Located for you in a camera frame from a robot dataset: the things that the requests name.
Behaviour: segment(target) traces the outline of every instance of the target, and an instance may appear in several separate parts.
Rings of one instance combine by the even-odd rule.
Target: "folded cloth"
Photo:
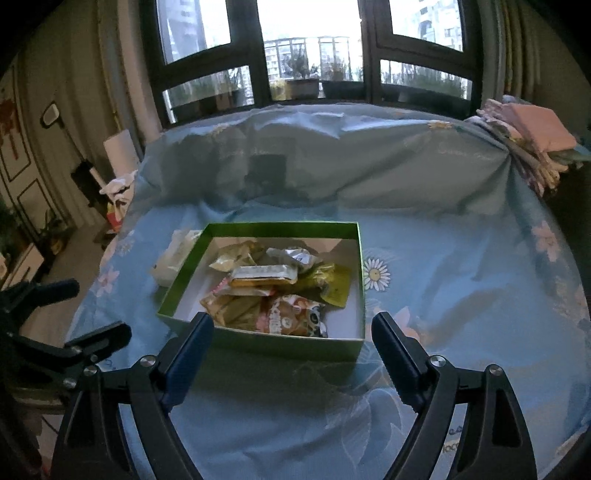
[[[569,150],[577,145],[575,137],[566,130],[554,111],[549,108],[506,103],[501,106],[501,114],[531,141],[532,146],[540,154]]]

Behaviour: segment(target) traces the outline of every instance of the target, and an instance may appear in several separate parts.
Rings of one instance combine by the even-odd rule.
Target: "green box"
[[[256,239],[265,246],[277,248],[289,247],[293,240],[303,241],[318,251],[324,260],[350,267],[351,288],[347,305],[344,309],[327,308],[329,338],[272,335],[216,326],[213,345],[289,358],[355,361],[365,337],[361,243],[357,223],[210,223],[178,272],[158,315],[177,333],[181,331],[197,312],[204,311],[199,300],[225,275],[209,267],[217,250],[247,239]]]

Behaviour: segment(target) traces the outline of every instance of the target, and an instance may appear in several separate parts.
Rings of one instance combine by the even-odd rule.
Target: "white cylinder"
[[[105,140],[105,150],[115,172],[115,177],[132,173],[139,168],[138,154],[135,152],[129,130],[123,130]]]

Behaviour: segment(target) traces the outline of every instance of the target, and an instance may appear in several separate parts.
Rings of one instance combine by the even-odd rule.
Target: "floral bedsheet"
[[[383,478],[415,419],[371,343],[383,310],[457,367],[503,366],[540,476],[587,427],[591,329],[572,255],[504,147],[474,127],[373,106],[268,108],[167,132],[137,182],[70,334],[131,325],[131,343],[103,369],[170,337],[148,270],[173,230],[257,220],[361,230],[367,341],[357,363],[212,349],[171,413],[205,478]],[[122,414],[136,466],[153,478]],[[433,479],[447,475],[464,415],[454,412]]]

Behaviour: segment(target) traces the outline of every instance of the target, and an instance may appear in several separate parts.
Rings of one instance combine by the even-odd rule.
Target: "snack wrapper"
[[[321,321],[321,303],[293,294],[265,300],[270,306],[266,315],[261,309],[257,331],[276,335],[328,336],[326,325]]]
[[[301,276],[291,289],[295,292],[320,288],[320,298],[335,307],[345,308],[349,298],[351,270],[334,263],[319,264]]]
[[[305,248],[267,248],[267,255],[281,264],[296,267],[300,273],[307,272],[320,262],[320,258],[312,255]]]
[[[261,244],[247,240],[241,244],[222,247],[217,252],[215,262],[209,266],[220,272],[230,272],[237,267],[256,265],[264,253],[265,248]]]
[[[229,278],[231,287],[258,287],[293,285],[297,281],[297,268],[290,265],[256,265],[235,268]]]
[[[201,305],[210,314],[217,325],[232,326],[248,310],[261,304],[260,297],[233,297],[221,295],[216,297],[210,293],[201,299]]]
[[[229,278],[224,278],[220,284],[212,290],[212,293],[219,297],[220,295],[233,295],[236,297],[271,297],[277,291],[273,286],[269,287],[231,287],[228,284]]]
[[[201,235],[201,230],[175,230],[173,232],[170,245],[150,269],[150,274],[158,285],[170,287],[173,284],[199,235]]]

